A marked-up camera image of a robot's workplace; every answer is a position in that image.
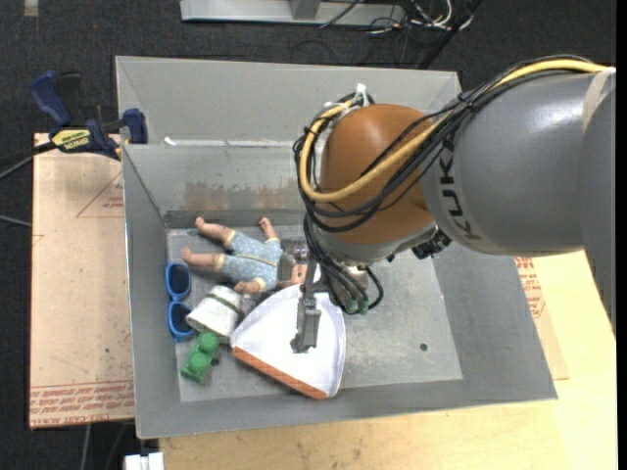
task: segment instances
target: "blue clamp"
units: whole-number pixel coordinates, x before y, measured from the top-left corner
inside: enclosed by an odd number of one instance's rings
[[[148,143],[148,129],[143,114],[137,109],[126,110],[121,119],[110,123],[99,125],[98,122],[89,118],[84,121],[84,125],[71,126],[74,119],[68,110],[67,104],[59,95],[56,82],[71,80],[60,83],[60,87],[65,86],[65,93],[69,96],[69,101],[73,110],[78,110],[78,86],[80,78],[72,75],[72,78],[62,76],[57,79],[54,71],[49,70],[38,76],[28,87],[28,93],[37,107],[44,113],[50,115],[56,126],[50,131],[50,148],[57,148],[64,153],[90,152],[103,155],[111,159],[120,158],[120,145],[111,137],[109,132],[128,127],[130,132],[130,143]]]

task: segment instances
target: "orange edge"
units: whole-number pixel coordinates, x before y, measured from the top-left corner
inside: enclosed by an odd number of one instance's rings
[[[235,355],[235,357],[239,358],[243,362],[246,362],[247,364],[255,367],[255,369],[260,370],[264,374],[271,376],[275,380],[280,381],[281,383],[300,392],[303,395],[306,395],[307,397],[311,397],[312,399],[316,400],[323,400],[327,398],[327,394],[322,390],[319,390],[312,385],[298,380],[293,376],[290,376],[289,374],[285,374],[280,369],[271,366],[267,362],[264,362],[260,358],[255,357],[245,350],[235,347],[233,348],[233,355]]]

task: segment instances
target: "yellow cable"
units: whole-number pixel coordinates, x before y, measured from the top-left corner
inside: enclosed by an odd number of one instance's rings
[[[548,70],[576,70],[581,72],[599,72],[605,70],[605,67],[600,65],[595,65],[592,63],[587,63],[585,61],[577,61],[570,59],[558,59],[558,60],[547,60],[542,61],[540,63],[535,63],[532,65],[528,65],[526,67],[521,67],[518,70],[513,71],[508,74],[504,78],[502,78],[493,88],[503,85],[505,83],[509,83],[513,80],[520,78],[526,74],[534,73],[537,71],[548,71]],[[322,114],[323,117],[334,117],[336,114],[348,108],[351,102],[343,103],[340,106],[334,107],[330,109],[328,112]],[[390,166],[397,164],[400,160],[407,157],[411,152],[417,149],[420,144],[438,127],[440,123],[445,121],[449,115],[446,115],[436,121],[434,124],[429,126],[424,131],[420,132],[415,136],[414,139],[409,141],[405,146],[397,150],[395,153],[384,159],[381,163],[379,163],[375,168],[371,169],[367,174],[363,175],[356,181],[351,184],[345,186],[340,190],[336,190],[334,192],[329,193],[320,193],[316,192],[312,186],[310,185],[309,178],[307,176],[307,163],[309,159],[309,153],[312,150],[312,144],[314,141],[314,137],[317,134],[317,131],[321,127],[323,120],[318,120],[313,124],[310,132],[308,133],[305,144],[303,146],[303,152],[301,155],[301,161],[299,165],[299,179],[301,182],[301,187],[305,194],[318,202],[334,202],[338,200],[342,200],[363,188],[365,185],[370,183],[373,179],[375,179],[381,172],[387,170]]]

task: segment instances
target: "cardboard sheet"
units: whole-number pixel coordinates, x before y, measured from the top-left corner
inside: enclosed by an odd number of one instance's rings
[[[35,158],[31,428],[134,416],[121,164]]]

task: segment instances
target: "white cup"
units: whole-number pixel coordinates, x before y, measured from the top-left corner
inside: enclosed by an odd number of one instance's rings
[[[187,314],[187,323],[199,332],[213,331],[227,343],[237,326],[242,297],[225,286],[215,286],[198,305]]]

